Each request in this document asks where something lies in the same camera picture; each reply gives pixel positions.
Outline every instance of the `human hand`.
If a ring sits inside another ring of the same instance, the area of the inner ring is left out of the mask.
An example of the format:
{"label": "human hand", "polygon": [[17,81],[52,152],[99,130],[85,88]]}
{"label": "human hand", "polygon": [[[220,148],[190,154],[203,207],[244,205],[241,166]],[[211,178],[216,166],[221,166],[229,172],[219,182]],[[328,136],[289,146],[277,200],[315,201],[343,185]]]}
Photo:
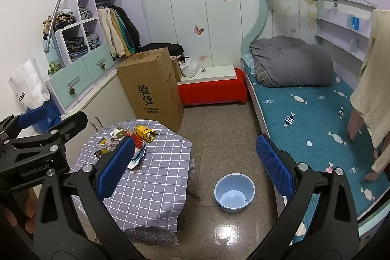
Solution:
{"label": "human hand", "polygon": [[[28,233],[33,233],[34,232],[34,222],[35,222],[35,212],[37,210],[38,198],[37,198],[37,196],[32,188],[28,189],[28,191],[29,191],[29,196],[26,199],[25,209],[24,209],[24,212],[25,212],[26,216],[28,217],[26,224],[25,224],[25,229]],[[0,209],[5,214],[5,217],[8,219],[11,226],[15,227],[18,224],[15,215],[7,207],[5,207],[3,205],[0,205]]]}

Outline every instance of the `gray tablecloth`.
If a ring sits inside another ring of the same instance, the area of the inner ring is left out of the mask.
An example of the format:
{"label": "gray tablecloth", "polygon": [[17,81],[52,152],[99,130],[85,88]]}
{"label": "gray tablecloth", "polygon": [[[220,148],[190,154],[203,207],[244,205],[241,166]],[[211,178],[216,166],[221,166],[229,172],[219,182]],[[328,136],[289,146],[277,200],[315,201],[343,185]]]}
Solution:
{"label": "gray tablecloth", "polygon": [[[192,143],[153,120],[129,120],[94,134],[84,145],[72,172],[87,163],[95,164],[96,143],[117,126],[133,129],[138,125],[157,131],[147,143],[145,157],[127,170],[113,195],[104,199],[108,211],[132,241],[147,244],[177,244],[177,217],[186,200]],[[73,200],[85,214],[78,196]]]}

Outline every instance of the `yellow snack bag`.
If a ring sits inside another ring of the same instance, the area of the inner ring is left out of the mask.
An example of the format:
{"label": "yellow snack bag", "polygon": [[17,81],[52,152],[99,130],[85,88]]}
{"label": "yellow snack bag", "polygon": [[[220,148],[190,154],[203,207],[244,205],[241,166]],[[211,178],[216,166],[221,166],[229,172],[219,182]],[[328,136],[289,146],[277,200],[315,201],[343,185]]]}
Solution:
{"label": "yellow snack bag", "polygon": [[135,127],[135,133],[147,142],[152,142],[157,134],[155,130],[144,126]]}

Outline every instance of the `black bag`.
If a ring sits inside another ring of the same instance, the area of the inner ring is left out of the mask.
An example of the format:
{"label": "black bag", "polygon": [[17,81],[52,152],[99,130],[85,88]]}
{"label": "black bag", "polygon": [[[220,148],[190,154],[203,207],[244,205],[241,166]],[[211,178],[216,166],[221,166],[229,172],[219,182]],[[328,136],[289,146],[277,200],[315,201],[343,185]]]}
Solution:
{"label": "black bag", "polygon": [[174,44],[174,43],[149,43],[147,45],[144,45],[143,47],[139,47],[137,52],[145,52],[160,48],[168,48],[169,55],[171,56],[180,56],[184,53],[183,47],[181,44]]}

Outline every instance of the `teal bed sheet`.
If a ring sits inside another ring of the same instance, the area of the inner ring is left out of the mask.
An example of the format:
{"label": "teal bed sheet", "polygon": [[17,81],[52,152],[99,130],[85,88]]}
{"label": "teal bed sheet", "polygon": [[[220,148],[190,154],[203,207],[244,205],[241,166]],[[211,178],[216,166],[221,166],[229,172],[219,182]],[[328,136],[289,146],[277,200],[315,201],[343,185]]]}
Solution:
{"label": "teal bed sheet", "polygon": [[[258,83],[246,65],[244,67],[254,84],[274,144],[290,153],[296,162],[306,162],[313,170],[342,168],[350,183],[357,215],[365,212],[387,190],[389,183],[384,173],[374,182],[364,179],[372,171],[374,149],[365,126],[354,142],[348,137],[353,90],[336,74],[331,87],[267,88]],[[362,193],[367,189],[372,192],[371,200]],[[317,200],[314,196],[304,217],[306,228]],[[303,237],[295,236],[294,242]]]}

